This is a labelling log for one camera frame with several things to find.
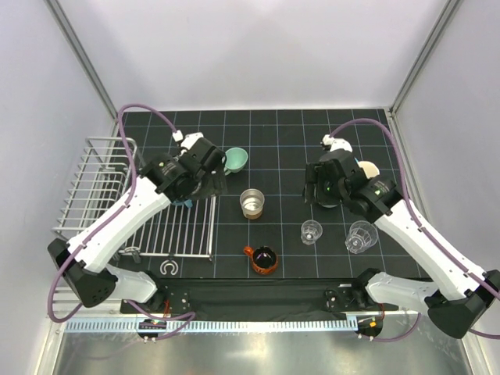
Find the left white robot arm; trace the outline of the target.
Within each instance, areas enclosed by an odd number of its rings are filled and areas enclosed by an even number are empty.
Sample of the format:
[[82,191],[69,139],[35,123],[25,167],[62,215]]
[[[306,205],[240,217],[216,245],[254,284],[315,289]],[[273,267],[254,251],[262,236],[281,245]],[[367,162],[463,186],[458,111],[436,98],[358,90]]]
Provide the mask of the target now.
[[55,239],[48,253],[59,275],[86,308],[107,298],[132,300],[157,313],[166,296],[145,271],[109,265],[138,229],[173,203],[196,201],[226,192],[226,154],[200,133],[189,134],[177,155],[158,154],[138,171],[130,188],[92,225],[68,241]]

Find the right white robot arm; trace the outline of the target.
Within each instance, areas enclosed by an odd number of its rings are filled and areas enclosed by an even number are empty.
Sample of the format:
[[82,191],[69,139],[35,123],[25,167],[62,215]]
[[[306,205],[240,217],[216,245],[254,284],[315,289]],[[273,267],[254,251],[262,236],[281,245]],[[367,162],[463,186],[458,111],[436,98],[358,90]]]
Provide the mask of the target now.
[[393,180],[367,177],[351,152],[338,149],[307,164],[303,197],[308,204],[344,205],[402,246],[430,277],[410,280],[369,268],[352,283],[358,308],[377,303],[408,308],[461,339],[498,298],[498,270],[486,271],[458,252]]

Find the blue ceramic mug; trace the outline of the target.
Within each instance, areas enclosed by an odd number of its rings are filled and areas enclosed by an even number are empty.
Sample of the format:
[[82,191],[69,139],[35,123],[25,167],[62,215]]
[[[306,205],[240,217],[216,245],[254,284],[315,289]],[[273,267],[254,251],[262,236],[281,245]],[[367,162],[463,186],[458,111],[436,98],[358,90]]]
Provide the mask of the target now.
[[193,207],[193,201],[190,200],[190,199],[186,199],[186,200],[183,200],[183,201],[171,202],[171,205],[174,205],[174,206],[185,206],[188,209],[190,209],[190,208]]

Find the grey ceramic mug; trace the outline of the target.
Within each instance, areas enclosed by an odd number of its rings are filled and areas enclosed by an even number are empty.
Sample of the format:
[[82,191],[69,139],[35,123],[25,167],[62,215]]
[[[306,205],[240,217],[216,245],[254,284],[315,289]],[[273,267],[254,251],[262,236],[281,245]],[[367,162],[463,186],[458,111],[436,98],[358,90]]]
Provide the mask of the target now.
[[323,208],[326,208],[326,209],[333,209],[335,207],[338,207],[340,206],[341,204],[340,203],[318,203],[319,206],[323,207]]

